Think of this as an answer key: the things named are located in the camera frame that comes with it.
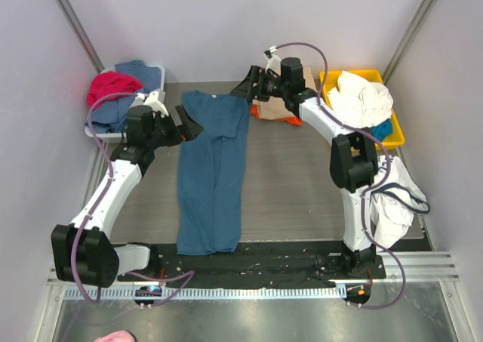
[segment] white cloth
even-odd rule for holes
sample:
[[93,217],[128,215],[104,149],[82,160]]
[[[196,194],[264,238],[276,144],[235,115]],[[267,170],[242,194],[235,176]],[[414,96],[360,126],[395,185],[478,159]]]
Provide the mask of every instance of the white cloth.
[[[428,214],[430,210],[426,197],[411,179],[402,160],[397,156],[389,159],[391,173],[371,196],[371,220],[376,224],[374,240],[386,248],[406,235],[414,214]],[[381,156],[375,183],[382,180],[386,170],[386,157]]]
[[394,103],[385,85],[342,71],[339,89],[328,92],[331,107],[341,120],[356,128],[374,127],[391,118]]

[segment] beige cloth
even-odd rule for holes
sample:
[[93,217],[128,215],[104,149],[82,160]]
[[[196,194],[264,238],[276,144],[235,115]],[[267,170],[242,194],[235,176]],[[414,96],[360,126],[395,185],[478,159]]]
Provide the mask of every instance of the beige cloth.
[[[315,91],[315,81],[309,66],[303,68],[303,77],[305,78],[305,86]],[[254,105],[258,108],[258,118],[260,119],[274,120],[295,117],[292,112],[285,108],[284,101],[281,98],[270,97],[268,102],[254,100]]]

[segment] white laundry basket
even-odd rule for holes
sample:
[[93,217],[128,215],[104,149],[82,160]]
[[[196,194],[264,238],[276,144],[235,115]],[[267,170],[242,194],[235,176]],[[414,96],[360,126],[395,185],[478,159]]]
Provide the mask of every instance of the white laundry basket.
[[[166,71],[165,71],[165,68],[163,68],[162,66],[155,65],[155,67],[159,68],[159,70],[161,71],[160,72],[161,73],[161,79],[160,79],[161,81],[159,82],[159,99],[164,103]],[[109,68],[105,68],[101,73],[103,73],[103,72],[115,72],[115,67],[111,66]],[[84,126],[84,132],[89,137],[92,137],[91,130],[89,129],[89,127],[87,125]],[[120,134],[120,133],[98,133],[97,137],[100,138],[101,140],[105,140],[108,143],[119,143],[122,140],[122,134]]]

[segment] dark strap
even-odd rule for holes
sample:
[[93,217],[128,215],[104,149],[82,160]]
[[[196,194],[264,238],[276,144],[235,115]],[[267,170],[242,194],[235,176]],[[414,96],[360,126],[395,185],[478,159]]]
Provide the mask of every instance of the dark strap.
[[[418,209],[412,207],[411,205],[408,205],[406,202],[402,201],[401,198],[399,196],[397,196],[395,193],[392,193],[392,192],[389,191],[389,189],[392,189],[392,188],[401,189],[402,191],[407,192],[409,197],[411,198],[411,200],[415,201],[417,204],[426,206],[427,210],[423,210],[423,209],[418,210]],[[376,193],[381,193],[385,196],[393,198],[396,201],[399,201],[409,211],[412,211],[415,214],[427,215],[431,211],[431,206],[429,206],[429,204],[426,201],[423,201],[423,200],[417,198],[416,196],[414,196],[411,193],[411,191],[409,189],[401,186],[399,183],[396,183],[396,182],[387,183],[387,184],[381,186],[380,188],[378,188],[377,190],[372,192],[373,195],[376,194]]]

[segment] blue cloth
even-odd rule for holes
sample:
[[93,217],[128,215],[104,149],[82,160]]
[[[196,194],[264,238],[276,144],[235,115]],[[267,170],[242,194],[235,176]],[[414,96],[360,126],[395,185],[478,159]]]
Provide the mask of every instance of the blue cloth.
[[372,128],[372,134],[381,142],[392,134],[392,123],[389,119]]
[[155,66],[146,66],[142,60],[133,60],[115,66],[115,71],[130,75],[143,83],[146,93],[161,87],[161,70]]
[[[155,66],[146,66],[142,60],[117,64],[115,71],[130,75],[143,83],[144,89],[136,93],[150,93],[161,87],[161,70]],[[126,129],[128,109],[134,98],[135,96],[131,96],[107,101],[94,110],[92,122],[96,133],[118,133]]]
[[231,95],[191,91],[183,94],[183,105],[204,130],[181,145],[177,252],[234,251],[241,235],[248,103]]

